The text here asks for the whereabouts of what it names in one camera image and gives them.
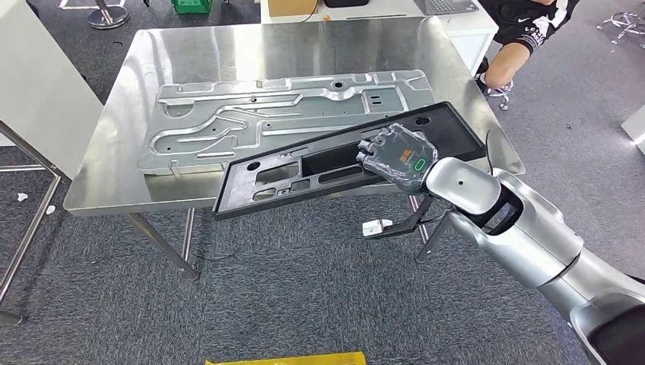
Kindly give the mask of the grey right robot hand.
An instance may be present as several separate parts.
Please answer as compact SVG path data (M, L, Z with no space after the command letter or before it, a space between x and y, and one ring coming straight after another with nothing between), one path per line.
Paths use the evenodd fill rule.
M357 145L356 160L408 195L427 191L426 178L438 160L435 146L400 123L393 123Z

